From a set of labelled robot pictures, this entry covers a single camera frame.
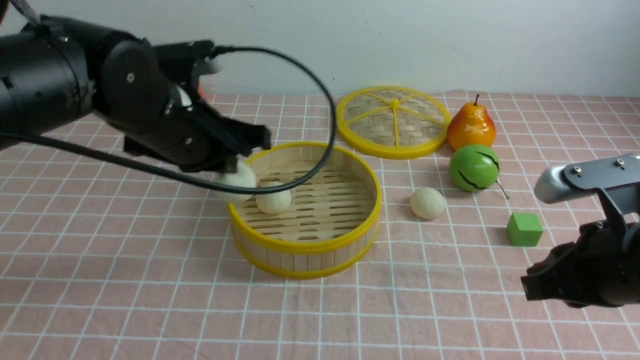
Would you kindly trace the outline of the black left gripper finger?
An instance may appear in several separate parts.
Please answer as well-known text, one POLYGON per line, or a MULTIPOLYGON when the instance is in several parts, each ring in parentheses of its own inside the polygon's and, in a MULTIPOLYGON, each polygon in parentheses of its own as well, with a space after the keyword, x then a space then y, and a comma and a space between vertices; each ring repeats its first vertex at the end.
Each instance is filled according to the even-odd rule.
POLYGON ((236 174, 238 172, 238 162, 239 162, 239 159, 237 156, 227 157, 224 160, 224 173, 236 174))
POLYGON ((249 157, 254 150, 270 150, 272 148, 272 132, 268 126, 252 124, 233 118, 221 120, 222 141, 236 155, 249 157))

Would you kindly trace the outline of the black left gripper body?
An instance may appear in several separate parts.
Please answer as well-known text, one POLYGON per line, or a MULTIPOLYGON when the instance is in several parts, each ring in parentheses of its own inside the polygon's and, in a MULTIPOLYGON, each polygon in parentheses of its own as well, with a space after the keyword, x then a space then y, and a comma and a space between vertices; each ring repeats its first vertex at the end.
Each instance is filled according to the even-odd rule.
POLYGON ((123 150, 150 157, 185 173, 224 173, 227 157, 238 157, 223 142, 210 113, 176 85, 123 85, 123 150))

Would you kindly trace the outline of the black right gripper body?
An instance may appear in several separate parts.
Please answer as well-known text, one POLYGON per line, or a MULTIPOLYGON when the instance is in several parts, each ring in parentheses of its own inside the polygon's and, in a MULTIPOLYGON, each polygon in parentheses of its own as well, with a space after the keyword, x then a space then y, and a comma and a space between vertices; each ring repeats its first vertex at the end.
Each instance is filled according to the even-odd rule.
POLYGON ((527 301, 558 300, 570 308, 631 303, 631 224, 583 224, 578 239, 558 244, 520 281, 527 301))

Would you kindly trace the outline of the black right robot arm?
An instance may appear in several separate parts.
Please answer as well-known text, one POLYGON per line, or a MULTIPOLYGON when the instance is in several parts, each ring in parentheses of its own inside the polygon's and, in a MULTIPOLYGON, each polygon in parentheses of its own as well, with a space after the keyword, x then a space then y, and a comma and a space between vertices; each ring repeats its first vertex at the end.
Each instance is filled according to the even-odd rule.
POLYGON ((558 244, 520 281, 527 301, 573 309, 619 308, 640 300, 639 223, 616 234, 605 221, 583 224, 576 241, 558 244))

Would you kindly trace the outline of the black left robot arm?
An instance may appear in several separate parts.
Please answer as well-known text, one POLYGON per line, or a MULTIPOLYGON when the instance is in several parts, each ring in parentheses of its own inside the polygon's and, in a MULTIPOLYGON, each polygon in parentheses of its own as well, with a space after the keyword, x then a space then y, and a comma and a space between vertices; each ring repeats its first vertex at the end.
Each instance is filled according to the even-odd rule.
POLYGON ((1 39, 1 148, 8 135, 41 136, 96 114, 124 136, 123 150, 221 173, 238 156, 269 150, 264 125, 222 115, 199 94, 214 72, 210 39, 153 45, 77 19, 44 16, 1 39))

